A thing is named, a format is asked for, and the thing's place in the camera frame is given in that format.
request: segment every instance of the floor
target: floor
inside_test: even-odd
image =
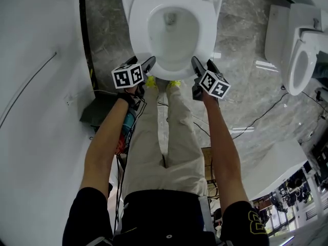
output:
[[[286,91],[281,90],[279,72],[262,69],[257,61],[266,61],[264,43],[270,5],[289,6],[284,0],[223,0],[217,25],[214,63],[232,85],[220,102],[221,110],[232,136],[236,128],[245,128],[264,114]],[[111,71],[133,56],[129,27],[121,0],[86,0],[87,22],[92,58],[99,87],[115,91]],[[192,100],[193,78],[182,81],[181,92],[191,109],[194,122],[209,132],[207,113],[203,103]],[[318,82],[309,83],[305,92],[315,97]],[[165,96],[161,102],[167,103]],[[314,143],[315,135],[327,127],[319,121],[322,108],[313,100],[300,94],[286,95],[268,114],[257,121],[249,132],[235,140],[242,175],[246,176],[266,155],[273,143],[296,138],[304,151]],[[159,141],[163,152],[167,150],[169,127],[166,122],[167,107],[158,107]],[[209,137],[195,126],[202,147],[210,146]]]

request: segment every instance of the toilet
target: toilet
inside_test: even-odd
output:
[[[296,96],[308,85],[317,54],[328,53],[328,14],[310,5],[271,6],[265,57],[281,71],[282,82]]]
[[[165,80],[195,75],[214,52],[222,0],[122,0],[139,63],[156,56],[150,74]]]

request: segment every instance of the forearm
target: forearm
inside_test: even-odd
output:
[[[218,104],[207,106],[213,165],[216,174],[222,178],[229,178],[231,174],[241,176],[240,161],[237,149],[230,132],[224,122]]]
[[[248,201],[241,181],[240,160],[218,103],[206,103],[209,117],[213,167],[222,213],[238,201]]]
[[[128,107],[125,100],[118,99],[91,141],[86,154],[81,189],[92,187],[108,197],[112,161]]]

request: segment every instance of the white panel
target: white panel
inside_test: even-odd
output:
[[[242,183],[249,200],[269,194],[291,177],[307,161],[297,140],[276,143]]]
[[[0,0],[0,19],[0,114],[57,52],[0,128],[0,238],[7,246],[58,246],[90,142],[79,118],[94,98],[81,93],[92,86],[79,0]]]

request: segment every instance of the beige pants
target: beige pants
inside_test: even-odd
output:
[[[146,89],[147,106],[133,133],[124,182],[123,199],[142,190],[175,190],[207,195],[204,158],[197,143],[190,110],[178,87],[167,89],[169,146],[164,167],[158,141],[158,90]]]

